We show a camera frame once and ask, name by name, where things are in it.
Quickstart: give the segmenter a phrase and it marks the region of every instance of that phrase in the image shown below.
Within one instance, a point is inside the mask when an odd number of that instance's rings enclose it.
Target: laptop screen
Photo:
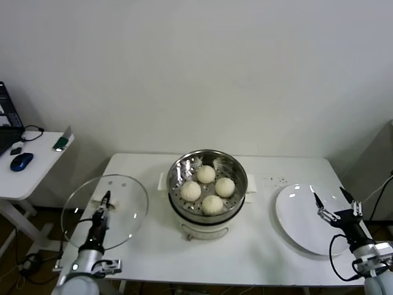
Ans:
[[[1,127],[23,128],[22,122],[19,119],[3,82],[0,82],[0,128]]]

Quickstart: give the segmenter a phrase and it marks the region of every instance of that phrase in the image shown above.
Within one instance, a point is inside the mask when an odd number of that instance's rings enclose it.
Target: glass lid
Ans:
[[[108,195],[107,207],[102,202]],[[138,231],[149,201],[144,186],[129,176],[104,175],[87,181],[69,196],[61,212],[61,230],[70,244],[79,248],[86,242],[93,224],[91,218],[103,205],[108,208],[103,247],[109,250],[125,243]]]

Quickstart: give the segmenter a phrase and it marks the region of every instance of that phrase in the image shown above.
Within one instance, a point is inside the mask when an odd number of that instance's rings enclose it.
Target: laptop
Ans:
[[[24,131],[6,86],[0,81],[0,155],[19,141]]]

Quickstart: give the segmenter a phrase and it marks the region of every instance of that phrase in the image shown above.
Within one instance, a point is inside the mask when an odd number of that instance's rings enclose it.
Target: white wall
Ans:
[[[342,173],[393,117],[392,11],[369,0],[2,0],[0,79],[25,123],[73,126],[78,141],[49,182],[75,186],[119,151],[198,148],[323,156]]]

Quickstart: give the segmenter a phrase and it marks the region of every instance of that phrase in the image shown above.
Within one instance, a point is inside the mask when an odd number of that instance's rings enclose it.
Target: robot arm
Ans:
[[[352,268],[356,275],[350,279],[339,277],[345,281],[364,277],[367,295],[393,294],[393,273],[390,271],[393,266],[392,244],[389,242],[375,243],[373,239],[367,237],[360,226],[363,217],[362,204],[355,201],[352,195],[343,188],[341,191],[348,203],[351,204],[351,209],[334,213],[324,208],[323,203],[314,192],[318,215],[331,226],[344,232],[349,250],[355,256]]]
[[[52,295],[98,295],[119,294],[114,288],[105,286],[100,280],[106,275],[122,271],[121,260],[102,259],[106,231],[109,229],[109,201],[111,192],[107,191],[100,206],[91,217],[92,225],[85,243],[79,247],[78,257],[72,263],[67,276],[62,278]]]

